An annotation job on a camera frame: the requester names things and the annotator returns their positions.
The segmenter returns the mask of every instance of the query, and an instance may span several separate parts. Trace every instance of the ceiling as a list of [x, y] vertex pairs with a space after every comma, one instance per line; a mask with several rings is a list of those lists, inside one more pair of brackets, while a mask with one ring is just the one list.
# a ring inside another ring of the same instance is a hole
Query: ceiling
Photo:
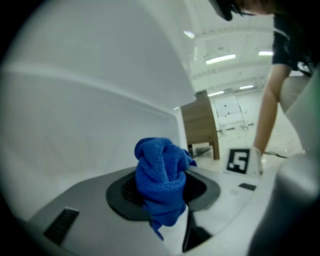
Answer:
[[[235, 93], [241, 86], [255, 85], [249, 92], [264, 86], [272, 58], [259, 56], [258, 52], [272, 48], [272, 16], [234, 14], [232, 21], [225, 21], [216, 14], [209, 0], [148, 0], [150, 5], [157, 2], [154, 11], [162, 17], [162, 28], [180, 55], [196, 92]], [[191, 31], [194, 38], [186, 36], [185, 30]], [[236, 58], [205, 63], [207, 59], [229, 54], [236, 54]]]

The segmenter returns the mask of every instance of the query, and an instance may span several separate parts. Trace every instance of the blue towel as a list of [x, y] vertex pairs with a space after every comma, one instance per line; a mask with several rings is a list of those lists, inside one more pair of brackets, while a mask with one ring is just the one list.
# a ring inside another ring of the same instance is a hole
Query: blue towel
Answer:
[[134, 155], [139, 160], [135, 170], [137, 190], [144, 198], [144, 209], [152, 215], [152, 228], [163, 240], [158, 229], [173, 226], [185, 211], [184, 171], [197, 164], [168, 138], [143, 138], [136, 144]]

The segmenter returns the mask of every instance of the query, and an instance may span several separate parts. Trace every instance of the human arm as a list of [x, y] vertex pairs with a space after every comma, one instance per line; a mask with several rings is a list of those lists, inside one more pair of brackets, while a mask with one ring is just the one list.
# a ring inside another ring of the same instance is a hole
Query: human arm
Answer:
[[276, 121], [282, 84], [289, 76], [291, 70], [292, 68], [285, 64], [274, 64], [271, 67], [262, 97], [256, 135], [253, 143], [253, 146], [262, 153], [265, 152]]

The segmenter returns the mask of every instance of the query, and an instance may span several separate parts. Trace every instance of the wooden panel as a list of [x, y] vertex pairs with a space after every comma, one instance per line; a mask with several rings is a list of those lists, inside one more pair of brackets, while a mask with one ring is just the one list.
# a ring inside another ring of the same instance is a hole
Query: wooden panel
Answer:
[[214, 159], [219, 159], [218, 135], [209, 97], [206, 91], [196, 95], [196, 101], [181, 107], [188, 145], [209, 142]]

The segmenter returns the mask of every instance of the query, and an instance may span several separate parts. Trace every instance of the black shirt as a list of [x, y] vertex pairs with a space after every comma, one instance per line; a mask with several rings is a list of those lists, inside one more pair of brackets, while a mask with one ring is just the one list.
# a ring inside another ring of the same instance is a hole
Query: black shirt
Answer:
[[311, 34], [311, 26], [316, 24], [308, 24], [312, 19], [302, 18], [301, 15], [299, 18], [284, 14], [274, 15], [272, 63], [285, 64], [294, 71], [301, 70], [311, 74], [319, 62], [319, 47], [315, 43], [319, 42], [319, 39]]

